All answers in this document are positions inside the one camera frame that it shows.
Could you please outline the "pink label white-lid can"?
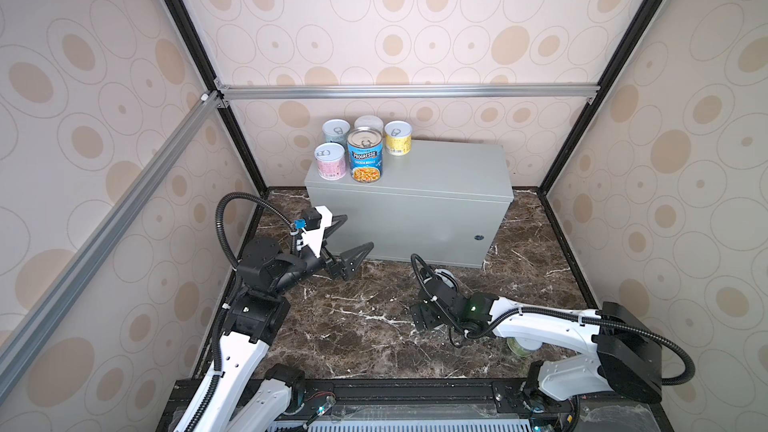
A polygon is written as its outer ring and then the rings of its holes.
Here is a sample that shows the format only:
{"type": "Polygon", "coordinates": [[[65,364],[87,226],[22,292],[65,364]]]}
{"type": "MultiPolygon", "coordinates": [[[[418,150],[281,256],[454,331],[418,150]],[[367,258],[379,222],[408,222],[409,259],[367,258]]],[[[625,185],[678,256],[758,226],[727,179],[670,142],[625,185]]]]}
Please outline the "pink label white-lid can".
{"type": "Polygon", "coordinates": [[[314,151],[318,175],[324,180],[335,181],[346,175],[345,149],[335,142],[323,143],[314,151]]]}

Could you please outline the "blue label can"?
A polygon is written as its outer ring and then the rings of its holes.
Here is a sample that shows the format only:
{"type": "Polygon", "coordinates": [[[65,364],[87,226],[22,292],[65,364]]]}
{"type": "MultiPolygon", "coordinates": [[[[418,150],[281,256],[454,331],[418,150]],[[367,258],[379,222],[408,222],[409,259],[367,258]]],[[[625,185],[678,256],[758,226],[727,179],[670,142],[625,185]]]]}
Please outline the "blue label can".
{"type": "Polygon", "coordinates": [[[383,136],[374,128],[361,127],[347,136],[349,169],[357,182],[372,183],[381,178],[383,136]]]}

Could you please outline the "teal label white-lid can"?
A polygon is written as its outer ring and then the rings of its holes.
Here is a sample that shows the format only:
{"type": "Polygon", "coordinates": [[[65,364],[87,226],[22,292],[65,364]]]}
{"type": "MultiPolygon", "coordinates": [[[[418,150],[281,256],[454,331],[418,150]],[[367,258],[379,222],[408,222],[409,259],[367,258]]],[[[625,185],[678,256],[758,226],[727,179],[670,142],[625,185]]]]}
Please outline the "teal label white-lid can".
{"type": "Polygon", "coordinates": [[[330,119],[322,125],[324,141],[339,144],[344,148],[347,147],[347,136],[350,130],[350,124],[343,119],[330,119]]]}

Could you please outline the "green orange label can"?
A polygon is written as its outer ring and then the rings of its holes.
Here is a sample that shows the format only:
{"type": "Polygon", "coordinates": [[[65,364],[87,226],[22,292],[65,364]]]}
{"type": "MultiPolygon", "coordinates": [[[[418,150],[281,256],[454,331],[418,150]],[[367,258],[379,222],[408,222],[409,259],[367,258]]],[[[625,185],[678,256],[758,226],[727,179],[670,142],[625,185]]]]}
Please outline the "green orange label can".
{"type": "Polygon", "coordinates": [[[369,128],[382,133],[384,131],[384,122],[381,118],[375,115],[363,115],[355,120],[354,128],[369,128]]]}

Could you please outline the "yellow label white-lid can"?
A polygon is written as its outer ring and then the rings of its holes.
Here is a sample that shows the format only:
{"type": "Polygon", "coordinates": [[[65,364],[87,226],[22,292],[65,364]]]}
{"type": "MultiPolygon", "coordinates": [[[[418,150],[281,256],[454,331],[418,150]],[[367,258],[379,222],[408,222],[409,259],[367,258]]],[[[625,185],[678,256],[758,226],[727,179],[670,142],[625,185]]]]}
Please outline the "yellow label white-lid can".
{"type": "Polygon", "coordinates": [[[391,121],[384,127],[385,147],[393,156],[404,156],[411,151],[412,127],[405,121],[391,121]]]}

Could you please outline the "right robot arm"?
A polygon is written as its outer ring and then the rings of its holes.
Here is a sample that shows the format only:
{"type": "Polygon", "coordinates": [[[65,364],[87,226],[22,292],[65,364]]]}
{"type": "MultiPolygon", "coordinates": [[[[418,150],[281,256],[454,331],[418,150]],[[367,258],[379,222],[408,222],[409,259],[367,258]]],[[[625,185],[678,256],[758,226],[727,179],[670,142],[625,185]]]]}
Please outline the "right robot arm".
{"type": "Polygon", "coordinates": [[[635,402],[661,401],[659,339],[624,307],[608,302],[600,310],[575,311],[487,293],[466,297],[447,271],[417,264],[414,272],[420,292],[411,313],[418,330],[445,325],[460,342],[498,337],[525,351],[544,344],[572,351],[570,358],[532,365],[523,389],[530,399],[561,402],[613,391],[635,402]]]}

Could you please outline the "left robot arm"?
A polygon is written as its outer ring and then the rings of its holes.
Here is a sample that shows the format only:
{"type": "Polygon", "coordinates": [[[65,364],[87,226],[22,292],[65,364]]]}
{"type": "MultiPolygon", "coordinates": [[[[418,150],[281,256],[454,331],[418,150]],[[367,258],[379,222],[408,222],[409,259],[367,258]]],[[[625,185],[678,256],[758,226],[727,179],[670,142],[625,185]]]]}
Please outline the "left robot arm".
{"type": "Polygon", "coordinates": [[[269,236],[245,245],[235,269],[243,287],[213,328],[211,366],[176,430],[266,431],[279,416],[303,407],[305,374],[282,364],[268,370],[246,404],[239,401],[288,315],[287,291],[319,271],[349,280],[373,250],[371,242],[340,255],[327,249],[328,236],[345,221],[321,207],[294,222],[290,249],[269,236]]]}

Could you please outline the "green yellow label can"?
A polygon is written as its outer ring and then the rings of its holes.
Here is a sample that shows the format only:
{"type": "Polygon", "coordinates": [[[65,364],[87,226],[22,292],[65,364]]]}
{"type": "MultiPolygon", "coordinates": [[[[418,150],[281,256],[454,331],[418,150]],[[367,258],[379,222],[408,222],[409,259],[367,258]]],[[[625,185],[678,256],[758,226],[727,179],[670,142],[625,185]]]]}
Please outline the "green yellow label can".
{"type": "Polygon", "coordinates": [[[509,337],[506,343],[511,352],[519,357],[528,357],[542,347],[537,340],[509,337]]]}

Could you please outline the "grey metal cabinet box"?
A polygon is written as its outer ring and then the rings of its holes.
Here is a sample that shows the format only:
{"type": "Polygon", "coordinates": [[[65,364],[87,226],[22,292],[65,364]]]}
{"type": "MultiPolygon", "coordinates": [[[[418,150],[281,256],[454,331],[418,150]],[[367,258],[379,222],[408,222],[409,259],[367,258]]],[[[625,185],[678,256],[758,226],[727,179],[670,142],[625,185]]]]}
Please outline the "grey metal cabinet box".
{"type": "Polygon", "coordinates": [[[415,140],[404,156],[383,156],[383,175],[361,183],[324,180],[312,166],[304,185],[314,206],[347,218],[327,241],[338,254],[374,245],[377,260],[412,254],[447,266],[480,268],[514,199],[501,146],[415,140]]]}

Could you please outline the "horizontal aluminium rail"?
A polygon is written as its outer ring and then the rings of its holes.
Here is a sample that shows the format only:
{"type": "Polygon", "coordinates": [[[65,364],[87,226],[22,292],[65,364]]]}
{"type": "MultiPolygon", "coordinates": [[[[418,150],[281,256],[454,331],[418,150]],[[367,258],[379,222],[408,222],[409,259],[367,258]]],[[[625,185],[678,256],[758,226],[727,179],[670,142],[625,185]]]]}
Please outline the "horizontal aluminium rail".
{"type": "Polygon", "coordinates": [[[422,84],[422,85],[224,85],[220,95],[233,100],[364,100],[449,98],[595,97],[596,83],[422,84]]]}

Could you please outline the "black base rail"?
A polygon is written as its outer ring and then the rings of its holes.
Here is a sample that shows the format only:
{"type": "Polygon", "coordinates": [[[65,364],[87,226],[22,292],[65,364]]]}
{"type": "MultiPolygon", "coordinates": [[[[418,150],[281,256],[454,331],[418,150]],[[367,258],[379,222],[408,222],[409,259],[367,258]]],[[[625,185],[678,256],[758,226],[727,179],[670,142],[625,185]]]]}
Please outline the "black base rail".
{"type": "Polygon", "coordinates": [[[552,402],[533,393],[531,377],[481,379],[308,379],[278,364],[269,379],[299,388],[270,431],[304,422],[313,431],[669,431],[658,404],[614,392],[582,393],[552,402]],[[534,400],[540,405],[535,407],[534,400]]]}

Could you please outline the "left diagonal aluminium rail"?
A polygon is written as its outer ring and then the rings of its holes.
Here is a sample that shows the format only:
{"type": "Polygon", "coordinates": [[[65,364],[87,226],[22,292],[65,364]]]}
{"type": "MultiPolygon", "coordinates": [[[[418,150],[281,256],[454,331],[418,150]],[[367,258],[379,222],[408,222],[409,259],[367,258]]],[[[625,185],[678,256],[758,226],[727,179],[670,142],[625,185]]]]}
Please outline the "left diagonal aluminium rail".
{"type": "Polygon", "coordinates": [[[197,102],[26,315],[1,351],[2,401],[7,400],[106,258],[179,160],[203,122],[217,109],[221,97],[220,92],[209,91],[197,102]]]}

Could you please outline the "left black corner post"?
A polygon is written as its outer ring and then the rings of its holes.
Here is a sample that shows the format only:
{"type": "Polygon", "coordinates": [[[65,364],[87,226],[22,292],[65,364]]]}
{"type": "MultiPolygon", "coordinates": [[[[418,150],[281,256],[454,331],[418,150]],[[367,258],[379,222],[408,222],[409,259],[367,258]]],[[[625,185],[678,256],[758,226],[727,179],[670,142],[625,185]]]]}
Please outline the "left black corner post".
{"type": "MultiPolygon", "coordinates": [[[[179,33],[195,69],[203,81],[205,89],[212,92],[222,92],[223,89],[219,85],[218,75],[205,50],[198,33],[198,28],[193,24],[184,0],[163,1],[173,20],[176,31],[179,33]]],[[[218,108],[218,113],[256,191],[260,195],[266,196],[269,188],[256,164],[254,156],[245,140],[243,130],[231,106],[223,102],[223,105],[218,108]]]]}

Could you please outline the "black corner post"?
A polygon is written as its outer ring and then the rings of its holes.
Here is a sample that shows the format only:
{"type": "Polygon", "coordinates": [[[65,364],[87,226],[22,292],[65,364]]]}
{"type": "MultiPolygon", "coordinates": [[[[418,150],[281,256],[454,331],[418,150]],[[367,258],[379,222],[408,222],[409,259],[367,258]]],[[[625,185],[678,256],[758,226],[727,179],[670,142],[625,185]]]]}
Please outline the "black corner post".
{"type": "Polygon", "coordinates": [[[599,86],[598,92],[594,98],[587,101],[586,105],[578,115],[574,126],[566,137],[553,164],[538,188],[541,200],[544,200],[554,187],[557,179],[563,172],[571,155],[590,126],[600,106],[607,98],[651,22],[659,12],[663,2],[664,0],[642,0],[640,2],[626,32],[618,42],[617,48],[597,82],[599,86]]]}
{"type": "MultiPolygon", "coordinates": [[[[198,33],[198,28],[193,24],[184,0],[163,1],[173,20],[176,31],[179,33],[195,69],[203,81],[205,89],[212,92],[222,92],[223,89],[219,85],[218,75],[205,50],[198,33]]],[[[254,156],[245,140],[243,130],[231,106],[223,102],[223,105],[218,108],[218,113],[256,191],[260,195],[266,196],[269,188],[256,164],[254,156]]]]}

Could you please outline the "right black corner post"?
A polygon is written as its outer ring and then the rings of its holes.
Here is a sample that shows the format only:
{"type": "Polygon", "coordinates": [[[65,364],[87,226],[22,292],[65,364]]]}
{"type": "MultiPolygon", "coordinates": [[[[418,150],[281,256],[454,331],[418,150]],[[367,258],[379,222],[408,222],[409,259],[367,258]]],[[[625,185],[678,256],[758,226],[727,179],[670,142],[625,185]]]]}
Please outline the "right black corner post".
{"type": "Polygon", "coordinates": [[[574,126],[566,137],[553,164],[538,188],[541,200],[544,200],[554,187],[557,179],[563,172],[571,155],[590,126],[600,106],[607,98],[651,22],[659,12],[663,2],[664,0],[642,0],[640,2],[626,32],[618,42],[617,48],[597,82],[599,86],[598,92],[594,98],[587,101],[586,105],[578,115],[574,126]]]}

